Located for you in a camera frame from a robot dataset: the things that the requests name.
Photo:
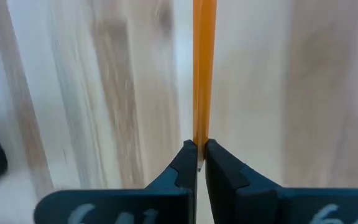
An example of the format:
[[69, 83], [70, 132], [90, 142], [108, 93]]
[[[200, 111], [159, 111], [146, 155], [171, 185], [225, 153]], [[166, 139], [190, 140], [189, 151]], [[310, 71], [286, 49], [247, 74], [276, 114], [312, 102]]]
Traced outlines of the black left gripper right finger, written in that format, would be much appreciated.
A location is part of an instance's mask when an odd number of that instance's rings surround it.
[[215, 223], [358, 223], [358, 189], [282, 187], [214, 139], [206, 183]]

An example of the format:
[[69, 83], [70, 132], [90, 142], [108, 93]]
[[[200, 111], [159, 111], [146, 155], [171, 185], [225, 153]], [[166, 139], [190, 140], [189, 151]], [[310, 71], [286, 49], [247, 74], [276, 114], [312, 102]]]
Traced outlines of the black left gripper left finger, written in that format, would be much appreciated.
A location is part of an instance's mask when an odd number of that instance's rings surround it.
[[37, 204], [34, 222], [194, 223], [196, 168], [196, 145], [187, 140], [146, 188], [57, 191]]

